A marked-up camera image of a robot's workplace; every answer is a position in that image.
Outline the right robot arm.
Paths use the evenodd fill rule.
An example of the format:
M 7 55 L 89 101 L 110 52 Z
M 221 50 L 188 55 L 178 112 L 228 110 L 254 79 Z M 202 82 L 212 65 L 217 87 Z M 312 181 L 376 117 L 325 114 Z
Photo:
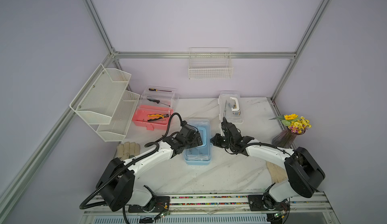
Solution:
M 257 157 L 286 171 L 286 179 L 269 186 L 262 195 L 249 195 L 251 210 L 275 210 L 291 197 L 312 198 L 326 175 L 307 149 L 281 148 L 242 136 L 237 127 L 223 118 L 222 134 L 211 138 L 213 146 L 232 155 Z

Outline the white clear toolbox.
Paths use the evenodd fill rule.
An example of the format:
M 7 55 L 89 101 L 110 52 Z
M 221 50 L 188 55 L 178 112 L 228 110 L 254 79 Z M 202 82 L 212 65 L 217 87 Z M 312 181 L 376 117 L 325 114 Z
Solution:
M 220 122 L 226 118 L 228 122 L 233 124 L 243 123 L 243 114 L 240 94 L 237 91 L 222 91 L 218 98 L 220 109 Z

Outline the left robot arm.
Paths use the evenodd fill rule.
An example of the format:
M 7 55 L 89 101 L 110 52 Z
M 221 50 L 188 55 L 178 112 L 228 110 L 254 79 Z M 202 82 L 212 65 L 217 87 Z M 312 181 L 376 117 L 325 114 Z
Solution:
M 179 113 L 173 113 L 165 134 L 158 140 L 145 144 L 150 150 L 121 160 L 112 159 L 96 184 L 95 190 L 81 202 L 79 209 L 108 206 L 118 211 L 127 204 L 145 207 L 154 193 L 144 186 L 135 188 L 135 181 L 146 171 L 167 161 L 189 148 L 203 144 L 198 128 L 183 121 Z

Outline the pink toolbox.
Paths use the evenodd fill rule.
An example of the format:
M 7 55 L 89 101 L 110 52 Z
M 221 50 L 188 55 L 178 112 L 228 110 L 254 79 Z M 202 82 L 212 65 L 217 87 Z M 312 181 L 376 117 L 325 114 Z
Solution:
M 167 92 L 152 92 L 149 88 L 169 90 Z M 144 127 L 147 130 L 166 130 L 169 118 L 158 121 L 148 122 L 147 115 L 150 114 L 169 114 L 173 113 L 173 105 L 176 97 L 176 89 L 161 86 L 149 85 L 145 88 L 140 97 L 139 104 L 132 118 L 132 122 L 138 127 Z

